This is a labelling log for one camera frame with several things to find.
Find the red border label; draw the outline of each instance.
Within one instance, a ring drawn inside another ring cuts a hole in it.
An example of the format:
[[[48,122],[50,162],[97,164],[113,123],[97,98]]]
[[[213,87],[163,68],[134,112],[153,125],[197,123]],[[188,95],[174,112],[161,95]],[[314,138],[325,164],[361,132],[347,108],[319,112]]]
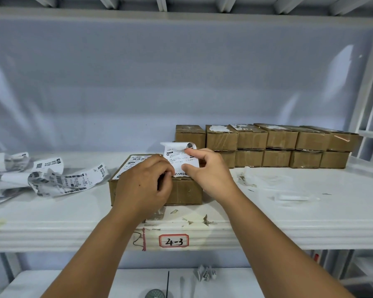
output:
[[[166,245],[166,244],[162,244],[163,241],[162,241],[162,238],[166,238],[166,240],[164,242],[167,242],[168,240],[172,240],[171,238],[172,237],[176,237],[174,238],[174,242],[178,239],[183,239],[183,244],[182,245],[179,245],[178,242],[175,243],[175,245]],[[159,236],[159,246],[162,247],[162,248],[185,248],[185,247],[188,247],[189,246],[189,235],[188,234],[162,234]]]

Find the shelf label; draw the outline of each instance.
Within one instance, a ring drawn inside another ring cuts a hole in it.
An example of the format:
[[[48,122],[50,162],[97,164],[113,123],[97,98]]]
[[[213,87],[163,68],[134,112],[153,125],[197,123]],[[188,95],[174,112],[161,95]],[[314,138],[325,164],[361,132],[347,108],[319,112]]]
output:
[[[187,234],[162,234],[159,236],[159,245],[162,248],[185,248],[189,246]]]

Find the forearm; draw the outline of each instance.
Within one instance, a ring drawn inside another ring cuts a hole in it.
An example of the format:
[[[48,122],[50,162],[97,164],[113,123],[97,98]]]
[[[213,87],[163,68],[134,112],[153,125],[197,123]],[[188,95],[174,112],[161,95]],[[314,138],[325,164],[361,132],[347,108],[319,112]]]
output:
[[[224,209],[266,298],[352,297],[241,192]]]
[[[42,298],[107,297],[136,222],[110,212],[50,285]]]

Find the finger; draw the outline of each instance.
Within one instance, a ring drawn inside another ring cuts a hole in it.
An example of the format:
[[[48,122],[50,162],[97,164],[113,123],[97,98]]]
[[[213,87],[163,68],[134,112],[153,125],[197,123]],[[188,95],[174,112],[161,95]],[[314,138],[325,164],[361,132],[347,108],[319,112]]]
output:
[[[185,149],[184,152],[195,158],[204,159],[206,162],[214,154],[214,151],[210,149]]]
[[[173,181],[171,180],[171,173],[166,172],[161,187],[159,188],[159,192],[157,194],[167,201],[172,189]]]
[[[160,161],[166,161],[166,162],[169,163],[169,161],[165,157],[163,157],[162,155],[155,154],[155,155],[152,155],[149,158],[145,159],[141,163],[139,163],[139,165],[141,167],[147,168],[147,167],[151,167],[152,165],[155,165],[156,163],[158,163]]]
[[[149,170],[157,178],[159,178],[159,176],[161,174],[164,174],[165,172],[170,172],[171,175],[175,174],[173,165],[171,165],[168,161],[159,161],[151,167],[149,167]]]
[[[193,165],[190,165],[190,164],[183,164],[181,166],[181,169],[183,171],[185,171],[185,173],[187,175],[189,175],[192,179],[195,179],[195,176],[196,176],[197,172],[199,171],[199,168],[197,168]]]

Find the right hand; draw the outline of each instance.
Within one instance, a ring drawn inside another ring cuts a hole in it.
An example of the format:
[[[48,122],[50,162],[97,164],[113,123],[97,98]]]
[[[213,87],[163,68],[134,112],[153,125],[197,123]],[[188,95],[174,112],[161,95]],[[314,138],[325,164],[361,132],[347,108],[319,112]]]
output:
[[[186,149],[185,153],[206,161],[205,167],[197,168],[190,164],[183,164],[181,168],[220,204],[223,205],[240,193],[219,153],[210,149]]]

